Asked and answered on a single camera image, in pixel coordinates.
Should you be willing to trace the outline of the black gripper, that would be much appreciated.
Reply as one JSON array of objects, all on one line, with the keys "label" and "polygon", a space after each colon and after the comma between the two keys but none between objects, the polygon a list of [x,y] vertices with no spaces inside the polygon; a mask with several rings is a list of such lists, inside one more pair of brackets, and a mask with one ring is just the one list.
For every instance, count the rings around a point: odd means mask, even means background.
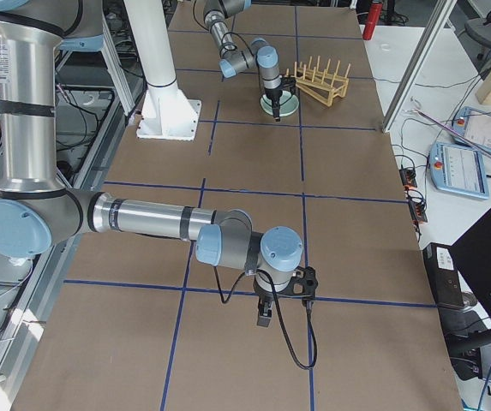
[{"label": "black gripper", "polygon": [[280,121],[280,98],[283,91],[280,79],[263,80],[264,94],[271,103],[272,116],[276,122]]},{"label": "black gripper", "polygon": [[272,320],[272,305],[278,305],[278,294],[263,288],[254,291],[258,296],[256,325],[267,328]]}]

